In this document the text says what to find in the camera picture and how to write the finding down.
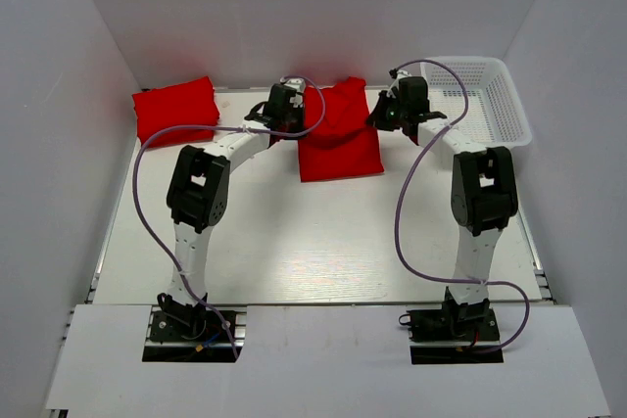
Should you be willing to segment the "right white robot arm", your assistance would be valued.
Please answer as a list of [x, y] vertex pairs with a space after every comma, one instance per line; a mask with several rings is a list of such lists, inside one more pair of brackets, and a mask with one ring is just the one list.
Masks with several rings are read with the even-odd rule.
[[444, 114], [431, 111], [423, 77], [404, 70], [392, 76], [392, 85], [379, 93], [366, 124], [383, 131], [400, 129], [424, 153], [433, 153], [451, 168], [451, 210], [459, 239], [453, 278], [445, 282], [445, 300], [452, 307], [442, 314], [442, 324], [450, 336], [462, 339], [488, 309], [496, 244], [518, 211], [511, 152], [474, 141]]

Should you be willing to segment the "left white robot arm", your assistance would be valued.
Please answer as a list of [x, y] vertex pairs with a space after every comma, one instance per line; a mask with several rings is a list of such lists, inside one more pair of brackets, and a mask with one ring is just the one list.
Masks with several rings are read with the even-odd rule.
[[240, 132], [231, 131], [206, 148], [187, 145], [179, 152], [167, 193], [177, 265], [158, 304], [176, 310], [172, 324], [184, 338], [198, 338], [207, 327], [207, 314], [196, 306], [207, 299], [208, 248], [226, 211], [230, 174], [284, 133], [305, 130], [305, 90], [302, 78], [283, 78], [244, 117]]

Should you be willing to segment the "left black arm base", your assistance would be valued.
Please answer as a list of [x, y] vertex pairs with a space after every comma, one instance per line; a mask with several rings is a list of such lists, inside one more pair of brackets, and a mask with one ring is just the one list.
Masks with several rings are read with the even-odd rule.
[[146, 363], [234, 363], [231, 341], [216, 315], [208, 311], [187, 327], [153, 306], [142, 353]]

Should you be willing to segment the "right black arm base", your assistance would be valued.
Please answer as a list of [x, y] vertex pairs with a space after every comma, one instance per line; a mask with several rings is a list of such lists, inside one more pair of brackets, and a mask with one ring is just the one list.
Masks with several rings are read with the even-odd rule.
[[501, 342], [496, 314], [492, 308], [478, 321], [454, 325], [441, 309], [407, 310], [399, 325], [409, 330], [412, 365], [500, 364], [503, 352], [487, 349]]

